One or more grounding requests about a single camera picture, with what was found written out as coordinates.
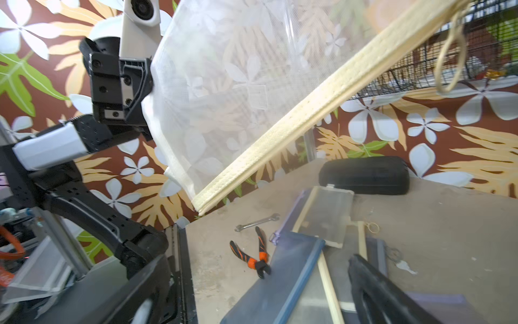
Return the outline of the cream mesh pencil pouch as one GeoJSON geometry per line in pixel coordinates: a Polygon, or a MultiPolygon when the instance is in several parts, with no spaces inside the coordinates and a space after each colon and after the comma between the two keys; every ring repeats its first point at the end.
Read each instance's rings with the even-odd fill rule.
{"type": "Polygon", "coordinates": [[[466,1],[182,1],[143,111],[203,215],[466,1]]]}

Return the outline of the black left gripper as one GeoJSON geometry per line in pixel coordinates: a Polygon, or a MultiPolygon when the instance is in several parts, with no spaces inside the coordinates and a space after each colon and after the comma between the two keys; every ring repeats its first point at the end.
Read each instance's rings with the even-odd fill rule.
{"type": "Polygon", "coordinates": [[[84,38],[79,45],[90,77],[92,117],[84,130],[99,140],[151,140],[142,102],[153,88],[150,58],[121,58],[121,39],[84,38]]]}

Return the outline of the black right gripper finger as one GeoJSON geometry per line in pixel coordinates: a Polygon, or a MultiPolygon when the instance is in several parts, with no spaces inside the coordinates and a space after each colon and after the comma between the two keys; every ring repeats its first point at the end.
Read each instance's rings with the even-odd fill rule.
{"type": "Polygon", "coordinates": [[[360,323],[439,323],[360,255],[349,259],[349,280],[360,323]]]}

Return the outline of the blue mesh pencil pouch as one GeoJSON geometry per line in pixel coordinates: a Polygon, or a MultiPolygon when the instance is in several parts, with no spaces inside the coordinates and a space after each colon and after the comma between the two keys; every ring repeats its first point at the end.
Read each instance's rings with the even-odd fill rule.
{"type": "Polygon", "coordinates": [[[272,256],[272,273],[256,283],[221,323],[287,323],[321,255],[325,241],[286,232],[272,256]]]}

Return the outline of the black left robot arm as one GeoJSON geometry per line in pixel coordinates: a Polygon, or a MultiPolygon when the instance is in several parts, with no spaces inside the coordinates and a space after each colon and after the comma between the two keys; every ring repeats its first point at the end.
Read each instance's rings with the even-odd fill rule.
{"type": "Polygon", "coordinates": [[[101,302],[75,298],[66,312],[77,323],[170,323],[178,319],[175,277],[164,232],[139,224],[84,185],[75,160],[140,136],[151,139],[141,102],[152,90],[151,61],[122,58],[120,39],[83,39],[93,110],[1,147],[1,170],[22,207],[64,217],[99,239],[126,271],[125,284],[101,302]]]}

